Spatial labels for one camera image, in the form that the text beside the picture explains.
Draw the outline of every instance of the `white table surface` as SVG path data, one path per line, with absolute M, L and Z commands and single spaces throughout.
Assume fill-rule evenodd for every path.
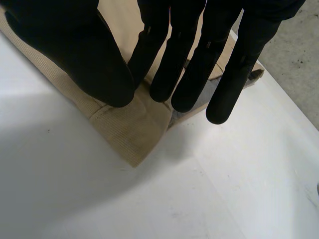
M 319 132 L 267 72 L 132 169 L 0 35 L 0 239 L 318 239 L 318 182 Z

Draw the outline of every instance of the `beige corduroy fabric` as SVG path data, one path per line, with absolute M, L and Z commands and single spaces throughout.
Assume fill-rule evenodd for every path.
M 143 29 L 137 1 L 100 0 L 99 11 L 107 21 L 124 59 L 128 60 L 137 43 L 138 33 Z M 190 56 L 199 41 L 201 19 Z M 159 51 L 146 81 L 137 89 L 133 101 L 128 106 L 117 109 L 84 93 L 51 60 L 19 39 L 8 26 L 2 8 L 0 8 L 0 30 L 64 96 L 89 118 L 95 129 L 131 166 L 138 166 L 167 131 L 172 115 L 171 106 L 169 102 L 154 102 L 148 92 L 149 83 L 160 64 L 166 44 Z M 233 45 L 234 41 L 230 37 L 225 53 L 211 75 L 213 78 L 222 75 Z

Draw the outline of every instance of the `black rubber finger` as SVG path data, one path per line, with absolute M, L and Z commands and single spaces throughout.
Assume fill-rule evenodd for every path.
M 165 102 L 170 98 L 194 43 L 198 19 L 205 2 L 205 0 L 172 1 L 172 34 L 150 87 L 150 96 L 153 100 Z
M 276 34 L 280 23 L 244 12 L 238 40 L 206 110 L 210 122 L 227 121 L 260 53 Z
M 123 107 L 133 99 L 133 78 L 97 10 L 89 24 L 70 31 L 26 27 L 8 12 L 6 18 L 24 42 L 57 64 L 90 96 L 113 107 Z
M 226 44 L 230 29 L 241 11 L 239 2 L 209 0 L 201 38 L 194 55 L 178 84 L 171 104 L 176 111 L 193 108 Z
M 208 77 L 216 64 L 225 43 L 226 40 L 214 44 L 210 41 L 202 41 L 201 38 L 201 41 L 172 96 L 171 105 L 176 111 L 184 113 L 193 108 L 205 87 Z
M 254 64 L 226 68 L 206 110 L 211 123 L 222 124 L 228 120 Z
M 169 25 L 169 3 L 165 0 L 138 0 L 144 30 L 128 62 L 137 88 L 150 70 L 163 45 Z

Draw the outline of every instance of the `concrete floor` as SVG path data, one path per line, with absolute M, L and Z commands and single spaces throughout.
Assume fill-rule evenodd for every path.
M 319 129 L 319 0 L 307 0 L 280 26 L 260 62 Z M 233 30 L 237 32 L 239 21 Z

